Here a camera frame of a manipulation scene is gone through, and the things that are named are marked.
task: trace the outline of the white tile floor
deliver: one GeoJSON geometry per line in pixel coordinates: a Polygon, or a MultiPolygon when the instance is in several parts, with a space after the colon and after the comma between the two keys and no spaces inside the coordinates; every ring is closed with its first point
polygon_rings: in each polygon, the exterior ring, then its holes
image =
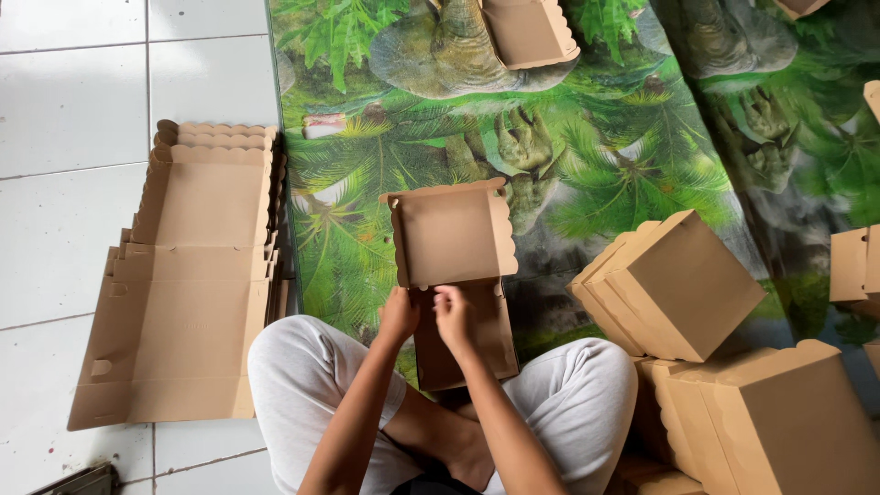
{"type": "Polygon", "coordinates": [[[278,493],[255,420],[65,430],[150,125],[278,123],[263,0],[3,0],[0,12],[0,491],[110,460],[123,495],[278,493]]]}

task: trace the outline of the white sweatpants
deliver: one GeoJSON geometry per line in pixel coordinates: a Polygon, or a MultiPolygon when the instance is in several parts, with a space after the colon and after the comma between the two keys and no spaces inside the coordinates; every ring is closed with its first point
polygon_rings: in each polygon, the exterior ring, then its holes
{"type": "MultiPolygon", "coordinates": [[[[253,403],[275,482],[297,492],[315,447],[355,378],[367,348],[317,318],[291,316],[264,329],[247,366],[253,403]]],[[[618,346],[585,338],[535,358],[503,383],[505,392],[554,459],[573,495],[600,495],[620,456],[635,405],[635,369],[618,346]]],[[[381,430],[403,402],[394,373],[381,430]]],[[[376,435],[362,495],[388,495],[422,473],[382,432],[376,435]]],[[[485,493],[504,494],[498,473],[485,493]]]]}

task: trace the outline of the foot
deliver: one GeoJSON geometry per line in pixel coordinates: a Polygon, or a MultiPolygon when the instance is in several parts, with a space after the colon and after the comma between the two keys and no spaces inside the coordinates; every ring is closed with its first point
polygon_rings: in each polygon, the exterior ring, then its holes
{"type": "Polygon", "coordinates": [[[463,445],[465,448],[459,450],[458,456],[445,463],[450,476],[476,491],[486,490],[495,473],[495,461],[479,423],[467,421],[463,445]]]}

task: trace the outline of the person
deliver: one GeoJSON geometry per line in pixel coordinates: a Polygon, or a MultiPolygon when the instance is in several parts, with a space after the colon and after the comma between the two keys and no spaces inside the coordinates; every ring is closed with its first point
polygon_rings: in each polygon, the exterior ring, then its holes
{"type": "Polygon", "coordinates": [[[469,303],[436,288],[437,329],[465,376],[478,421],[394,371],[419,307],[394,287],[367,349],[311,316],[269,325],[248,355],[253,404],[285,494],[595,494],[633,415],[629,356],[584,338],[535,358],[503,384],[468,333],[469,303]],[[424,456],[445,470],[425,472],[424,456]]]}

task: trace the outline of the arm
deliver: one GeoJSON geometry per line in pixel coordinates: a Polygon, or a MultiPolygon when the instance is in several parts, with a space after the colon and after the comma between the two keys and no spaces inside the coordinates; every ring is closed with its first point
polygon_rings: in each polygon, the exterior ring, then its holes
{"type": "Polygon", "coordinates": [[[378,335],[315,449],[301,495],[356,495],[361,490],[394,361],[413,335],[419,311],[410,308],[407,289],[394,287],[379,318],[378,335]]]}
{"type": "Polygon", "coordinates": [[[519,416],[467,335],[469,303],[458,287],[441,285],[434,298],[437,328],[465,375],[498,476],[509,495],[564,494],[553,460],[519,416]]]}

